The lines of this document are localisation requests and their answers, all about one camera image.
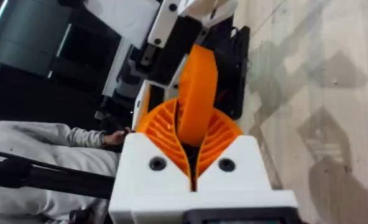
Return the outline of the white orange finger of the left gripper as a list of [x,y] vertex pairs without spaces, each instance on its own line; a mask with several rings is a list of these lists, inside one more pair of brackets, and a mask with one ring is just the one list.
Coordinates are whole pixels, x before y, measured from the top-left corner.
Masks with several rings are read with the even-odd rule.
[[135,99],[132,126],[136,131],[144,116],[158,105],[178,96],[178,84],[162,85],[150,80],[144,80]]

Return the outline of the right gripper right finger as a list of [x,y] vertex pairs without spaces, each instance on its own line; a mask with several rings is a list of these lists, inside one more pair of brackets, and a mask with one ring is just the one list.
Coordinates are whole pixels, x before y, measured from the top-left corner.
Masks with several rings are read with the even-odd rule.
[[263,191],[272,186],[255,137],[215,109],[196,162],[197,191]]

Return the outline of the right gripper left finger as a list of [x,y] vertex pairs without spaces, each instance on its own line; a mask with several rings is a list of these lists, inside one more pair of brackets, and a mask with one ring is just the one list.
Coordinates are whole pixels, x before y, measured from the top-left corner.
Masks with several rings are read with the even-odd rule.
[[126,137],[108,212],[113,223],[181,223],[190,165],[177,138],[178,100],[158,105]]

